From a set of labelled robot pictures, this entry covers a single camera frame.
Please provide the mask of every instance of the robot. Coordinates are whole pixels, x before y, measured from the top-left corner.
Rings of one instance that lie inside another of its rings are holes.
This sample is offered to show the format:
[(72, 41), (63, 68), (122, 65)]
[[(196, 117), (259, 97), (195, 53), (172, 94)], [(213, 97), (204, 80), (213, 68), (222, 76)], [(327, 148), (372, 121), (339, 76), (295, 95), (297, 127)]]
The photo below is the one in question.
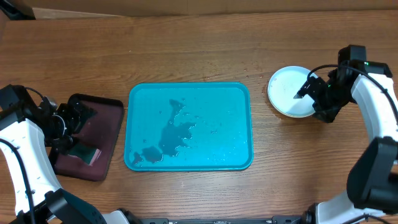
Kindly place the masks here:
[[(321, 68), (335, 68), (329, 80), (311, 76)], [(40, 95), (37, 106), (30, 88), (9, 85), (0, 90), (0, 148), (6, 157), (16, 194), (17, 217), (11, 223), (47, 223), (54, 217), (65, 224), (349, 224), (398, 212), (398, 175), (391, 168), (398, 159), (398, 111), (392, 73), (385, 63), (368, 62), (363, 46), (349, 45), (338, 53), (337, 65), (313, 69), (295, 98), (309, 95), (314, 117), (326, 123), (349, 102), (362, 113), (369, 146), (352, 168), (344, 192), (309, 207), (302, 215), (261, 220), (138, 219), (125, 209), (101, 214), (94, 206), (62, 189), (47, 157), (45, 146), (60, 153), (79, 144), (79, 133), (95, 110), (79, 101), (59, 107)]]

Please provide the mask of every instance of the blue tray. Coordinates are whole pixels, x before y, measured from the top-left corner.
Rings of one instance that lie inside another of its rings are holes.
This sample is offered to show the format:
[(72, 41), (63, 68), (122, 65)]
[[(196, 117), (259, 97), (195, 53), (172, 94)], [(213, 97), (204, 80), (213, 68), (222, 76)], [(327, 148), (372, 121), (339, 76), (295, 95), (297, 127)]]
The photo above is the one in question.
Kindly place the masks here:
[(143, 83), (129, 97), (124, 161), (135, 171), (242, 170), (254, 157), (240, 83)]

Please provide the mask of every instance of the wooden table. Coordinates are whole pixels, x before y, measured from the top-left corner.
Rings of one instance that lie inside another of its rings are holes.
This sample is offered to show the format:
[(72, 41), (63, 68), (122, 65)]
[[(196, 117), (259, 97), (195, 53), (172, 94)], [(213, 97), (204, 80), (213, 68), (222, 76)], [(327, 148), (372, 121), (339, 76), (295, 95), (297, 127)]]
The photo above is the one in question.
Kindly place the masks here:
[[(336, 63), (348, 44), (365, 45), (368, 60), (398, 74), (397, 21), (398, 11), (348, 11), (8, 22), (0, 84), (30, 86), (58, 102), (74, 93), (119, 99), (127, 110), (129, 91), (142, 82), (241, 82), (251, 93), (255, 157), (248, 169), (133, 172), (123, 161), (125, 117), (104, 182), (58, 179), (103, 213), (124, 207), (142, 218), (301, 214), (345, 189), (368, 146), (366, 130), (354, 104), (332, 124), (282, 116), (267, 99), (267, 82), (284, 66)], [(15, 199), (3, 156), (0, 165), (0, 219), (11, 221)]]

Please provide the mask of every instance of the black cable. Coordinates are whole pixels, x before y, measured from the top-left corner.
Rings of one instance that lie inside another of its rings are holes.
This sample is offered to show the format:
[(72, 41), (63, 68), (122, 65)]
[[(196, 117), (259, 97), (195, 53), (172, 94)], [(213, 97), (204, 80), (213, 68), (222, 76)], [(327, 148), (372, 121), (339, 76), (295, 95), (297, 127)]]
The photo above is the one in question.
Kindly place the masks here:
[(377, 221), (379, 221), (379, 222), (381, 222), (381, 223), (384, 223), (384, 224), (392, 224), (392, 223), (390, 223), (390, 222), (385, 221), (384, 219), (382, 219), (382, 218), (380, 218), (380, 217), (375, 217), (375, 216), (369, 215), (369, 214), (363, 214), (363, 215), (361, 215), (361, 216), (359, 216), (359, 217), (356, 217), (356, 218), (354, 218), (354, 219), (352, 219), (352, 220), (350, 220), (350, 221), (344, 222), (343, 224), (352, 224), (352, 223), (356, 223), (356, 222), (358, 222), (358, 221), (360, 221), (360, 220), (362, 220), (362, 219), (365, 219), (365, 220), (368, 222), (368, 219), (369, 219), (369, 218), (372, 218), (372, 219), (377, 220)]
[(379, 87), (379, 89), (385, 94), (385, 96), (387, 97), (387, 100), (389, 101), (390, 105), (391, 105), (391, 109), (392, 112), (396, 118), (396, 123), (398, 124), (398, 110), (397, 107), (394, 103), (394, 101), (392, 100), (390, 94), (388, 94), (388, 91), (386, 88), (384, 88), (378, 81), (376, 81), (374, 78), (372, 78), (368, 73), (363, 72), (359, 69), (350, 67), (350, 66), (346, 66), (346, 65), (321, 65), (319, 67), (314, 68), (313, 70), (311, 70), (311, 72), (307, 75), (307, 81), (310, 79), (311, 75), (318, 71), (319, 69), (322, 68), (346, 68), (346, 69), (350, 69), (354, 72), (358, 72), (359, 74), (365, 76), (366, 78), (368, 78), (368, 80), (370, 80), (371, 82), (373, 82), (377, 87)]
[(21, 168), (21, 172), (22, 172), (22, 178), (24, 179), (24, 183), (25, 183), (25, 188), (26, 188), (25, 193), (27, 195), (27, 200), (29, 202), (30, 220), (31, 220), (32, 224), (36, 224), (32, 191), (30, 190), (29, 180), (27, 178), (27, 173), (25, 170), (24, 162), (22, 161), (21, 155), (19, 155), (18, 148), (14, 147), (11, 143), (9, 143), (8, 141), (6, 141), (4, 139), (0, 139), (0, 142), (4, 143), (6, 146), (8, 146), (11, 149), (11, 151), (15, 154), (15, 156), (17, 157), (19, 167)]
[(41, 93), (39, 93), (39, 91), (37, 91), (31, 87), (25, 87), (25, 89), (35, 92), (36, 94), (38, 94), (41, 97), (42, 100), (44, 100), (44, 96)]

